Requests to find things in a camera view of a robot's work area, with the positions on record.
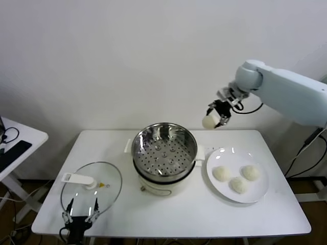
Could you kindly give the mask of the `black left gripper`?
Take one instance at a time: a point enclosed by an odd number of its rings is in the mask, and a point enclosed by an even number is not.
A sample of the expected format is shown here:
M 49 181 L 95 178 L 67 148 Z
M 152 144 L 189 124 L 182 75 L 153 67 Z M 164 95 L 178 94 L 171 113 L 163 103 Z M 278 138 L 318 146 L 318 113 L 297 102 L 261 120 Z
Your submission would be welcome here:
M 71 210 L 74 198 L 71 199 L 67 208 L 62 213 L 64 230 L 68 231 L 65 244 L 82 244 L 84 233 L 89 229 L 89 223 L 94 223 L 100 216 L 98 198 L 95 200 L 93 208 L 89 209 L 89 216 L 74 216 L 71 217 Z

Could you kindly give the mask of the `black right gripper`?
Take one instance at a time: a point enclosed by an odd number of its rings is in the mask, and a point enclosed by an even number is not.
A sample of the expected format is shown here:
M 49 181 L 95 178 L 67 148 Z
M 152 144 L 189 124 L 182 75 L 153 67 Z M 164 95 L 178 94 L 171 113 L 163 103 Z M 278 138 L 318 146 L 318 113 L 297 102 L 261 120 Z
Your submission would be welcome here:
M 216 124 L 216 128 L 222 127 L 228 124 L 231 117 L 231 105 L 227 101 L 215 100 L 208 105 L 208 109 L 206 111 L 206 115 L 210 115 L 210 113 L 216 110 L 219 114 L 220 119 Z

